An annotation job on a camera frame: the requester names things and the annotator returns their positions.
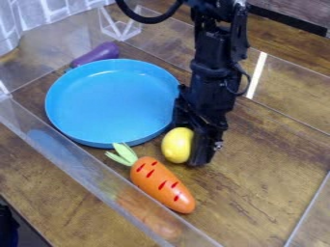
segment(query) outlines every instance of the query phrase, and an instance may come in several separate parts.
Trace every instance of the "orange carrot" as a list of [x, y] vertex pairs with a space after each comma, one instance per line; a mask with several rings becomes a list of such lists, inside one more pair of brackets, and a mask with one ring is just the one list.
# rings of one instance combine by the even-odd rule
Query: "orange carrot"
[[130, 182], [161, 204], [180, 213], [194, 209], [194, 199], [174, 174], [153, 157], [137, 158], [125, 144], [113, 144], [118, 155], [106, 152], [105, 155], [118, 163], [130, 167]]

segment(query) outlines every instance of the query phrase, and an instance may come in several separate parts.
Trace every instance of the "purple object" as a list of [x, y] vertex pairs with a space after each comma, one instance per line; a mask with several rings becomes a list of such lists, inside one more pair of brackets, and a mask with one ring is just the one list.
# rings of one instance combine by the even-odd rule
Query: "purple object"
[[118, 46], [113, 42], [104, 42], [90, 52], [76, 58], [69, 67], [74, 68], [97, 60], [118, 58]]

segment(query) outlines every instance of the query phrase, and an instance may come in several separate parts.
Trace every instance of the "toy lemon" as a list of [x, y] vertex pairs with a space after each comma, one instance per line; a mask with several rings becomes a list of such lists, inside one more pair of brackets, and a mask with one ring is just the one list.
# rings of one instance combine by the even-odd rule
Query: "toy lemon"
[[172, 163], [184, 163], [190, 155], [193, 131], [186, 127], [174, 127], [161, 141], [164, 158]]

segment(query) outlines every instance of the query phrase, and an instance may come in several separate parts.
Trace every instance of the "cable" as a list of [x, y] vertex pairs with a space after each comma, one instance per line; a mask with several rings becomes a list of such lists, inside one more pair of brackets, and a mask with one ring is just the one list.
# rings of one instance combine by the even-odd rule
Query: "cable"
[[144, 24], [157, 24], [165, 19], [168, 19], [178, 9], [178, 7], [182, 4], [181, 0], [176, 0], [173, 4], [169, 6], [168, 10], [165, 13], [160, 14], [158, 16], [154, 17], [145, 17], [138, 14], [136, 14], [128, 7], [125, 0], [116, 0], [116, 3], [118, 5], [120, 10], [124, 12], [124, 14], [133, 19], [134, 21], [144, 23]]

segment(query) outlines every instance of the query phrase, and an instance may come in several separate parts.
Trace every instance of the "blue plate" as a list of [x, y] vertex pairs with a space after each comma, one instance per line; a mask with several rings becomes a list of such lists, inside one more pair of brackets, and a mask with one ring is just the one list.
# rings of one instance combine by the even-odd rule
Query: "blue plate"
[[157, 66], [128, 59], [102, 60], [69, 70], [50, 86], [45, 111], [73, 141], [96, 148], [137, 145], [170, 122], [177, 80]]

